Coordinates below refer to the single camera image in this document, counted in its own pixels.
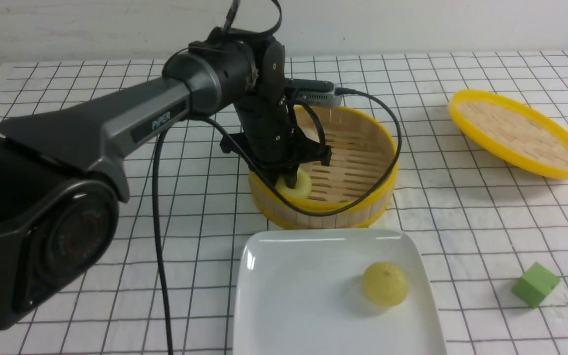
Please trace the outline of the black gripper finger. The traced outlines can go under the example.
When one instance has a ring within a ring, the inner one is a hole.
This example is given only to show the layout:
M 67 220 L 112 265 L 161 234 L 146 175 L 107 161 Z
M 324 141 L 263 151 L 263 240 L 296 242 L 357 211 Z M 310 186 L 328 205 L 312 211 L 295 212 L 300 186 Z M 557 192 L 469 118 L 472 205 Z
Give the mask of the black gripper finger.
M 284 184 L 287 188 L 294 189 L 297 186 L 298 168 L 285 168 L 283 172 Z

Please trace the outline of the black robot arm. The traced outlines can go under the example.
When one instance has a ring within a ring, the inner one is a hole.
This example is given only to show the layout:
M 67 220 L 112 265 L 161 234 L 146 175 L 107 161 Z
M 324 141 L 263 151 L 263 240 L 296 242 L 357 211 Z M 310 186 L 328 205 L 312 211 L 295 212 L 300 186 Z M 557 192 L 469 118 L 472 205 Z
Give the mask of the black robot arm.
M 222 140 L 225 153 L 246 151 L 269 178 L 327 165 L 329 148 L 298 133 L 286 105 L 336 107 L 335 86 L 286 78 L 284 63 L 274 36 L 216 28 L 159 78 L 0 122 L 0 330 L 102 258 L 130 196 L 124 161 L 175 123 L 234 106 L 244 133 Z

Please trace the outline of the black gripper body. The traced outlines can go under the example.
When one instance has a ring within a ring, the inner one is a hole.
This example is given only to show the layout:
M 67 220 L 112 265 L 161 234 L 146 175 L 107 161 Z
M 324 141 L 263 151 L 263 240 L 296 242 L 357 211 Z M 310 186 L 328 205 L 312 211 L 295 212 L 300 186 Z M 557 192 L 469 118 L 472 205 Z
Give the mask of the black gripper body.
M 307 137 L 297 123 L 294 106 L 300 106 L 314 124 L 318 141 Z M 293 168 L 310 162 L 328 166 L 331 147 L 325 141 L 318 115 L 306 103 L 283 98 L 271 103 L 259 95 L 248 95 L 233 104 L 242 132 L 225 133 L 219 142 L 223 153 L 234 152 L 255 172 L 288 175 Z

